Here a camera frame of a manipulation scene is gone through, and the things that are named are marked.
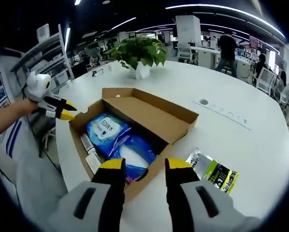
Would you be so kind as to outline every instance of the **wet wipes package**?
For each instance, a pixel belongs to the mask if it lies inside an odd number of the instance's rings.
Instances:
[[[91,142],[108,157],[117,141],[129,130],[130,126],[110,114],[101,114],[87,124],[87,134]]]
[[[116,145],[111,159],[125,158],[126,181],[131,183],[139,178],[155,160],[151,146],[137,135],[127,135]]]

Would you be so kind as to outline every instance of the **robotic hand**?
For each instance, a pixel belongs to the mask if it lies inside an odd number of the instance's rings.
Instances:
[[[258,218],[239,213],[228,194],[199,180],[185,161],[167,158],[165,173],[173,232],[250,232],[260,225]],[[48,221],[55,232],[118,232],[124,188],[125,159],[106,161],[91,182],[60,199]]]
[[[48,117],[61,120],[73,120],[74,116],[68,111],[77,109],[67,100],[60,98],[49,89],[51,76],[48,74],[29,74],[25,95],[34,102],[38,102],[38,112],[45,113]]]

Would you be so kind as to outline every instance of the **white round table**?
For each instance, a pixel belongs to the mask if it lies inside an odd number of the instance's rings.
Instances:
[[[199,114],[196,126],[174,144],[174,156],[185,160],[198,147],[239,177],[230,196],[246,216],[264,218],[289,181],[289,131],[279,105],[263,92],[226,74],[167,61],[143,80],[128,78],[117,62],[104,73],[89,72],[60,90],[59,95],[85,112],[101,98],[103,87],[135,87]],[[244,117],[249,129],[194,103],[200,99]],[[57,120],[58,158],[68,191],[89,177],[77,155],[67,121]],[[121,231],[172,231],[166,202],[165,170],[131,202],[124,205]]]

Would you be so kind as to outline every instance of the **cardboard box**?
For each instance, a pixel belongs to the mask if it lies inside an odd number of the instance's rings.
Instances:
[[[198,114],[172,102],[135,88],[103,88],[102,99],[70,121],[70,130],[81,162],[89,175],[94,174],[86,162],[87,152],[80,140],[86,125],[103,112],[109,112],[128,123],[134,132],[146,139],[157,158],[143,176],[126,186],[125,199],[135,197],[165,166],[172,156],[172,145],[195,126]]]

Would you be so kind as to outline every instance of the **person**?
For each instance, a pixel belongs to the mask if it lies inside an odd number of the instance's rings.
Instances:
[[[81,58],[82,58],[85,65],[88,65],[90,63],[90,57],[88,55],[82,54]]]
[[[276,99],[280,99],[281,93],[286,86],[286,72],[282,71],[280,78],[277,77],[275,80],[274,95]]]
[[[262,68],[268,69],[268,66],[266,65],[266,55],[263,53],[260,54],[259,62],[257,62],[255,66],[256,78],[259,77]]]
[[[212,49],[216,49],[217,48],[217,38],[215,36],[211,37],[210,48],[212,48]]]
[[[101,61],[101,50],[98,43],[93,43],[89,48],[89,56],[92,58],[97,57],[98,61]]]
[[[0,109],[0,134],[7,130],[18,119],[30,115],[38,108],[36,102],[30,99],[16,101],[5,108]]]
[[[221,60],[216,67],[216,71],[220,72],[224,66],[229,66],[231,75],[237,78],[237,68],[235,63],[235,49],[238,48],[236,40],[231,36],[232,32],[227,31],[218,41],[218,46],[221,49]]]
[[[259,62],[257,62],[257,64],[255,65],[254,68],[254,73],[255,73],[255,77],[258,78],[260,76],[260,72],[262,70],[262,68],[266,68],[268,69],[268,66],[266,65],[266,55],[261,53],[259,55]],[[252,85],[255,87],[256,86],[256,79],[253,78],[252,80]]]
[[[20,118],[30,115],[38,104],[30,99],[16,101],[0,109],[0,134]],[[16,193],[10,191],[15,205],[39,231],[52,231],[48,223],[50,213],[54,212],[57,203],[67,189],[59,171],[45,159],[23,150],[15,161],[9,157],[0,145],[0,174],[16,187]]]

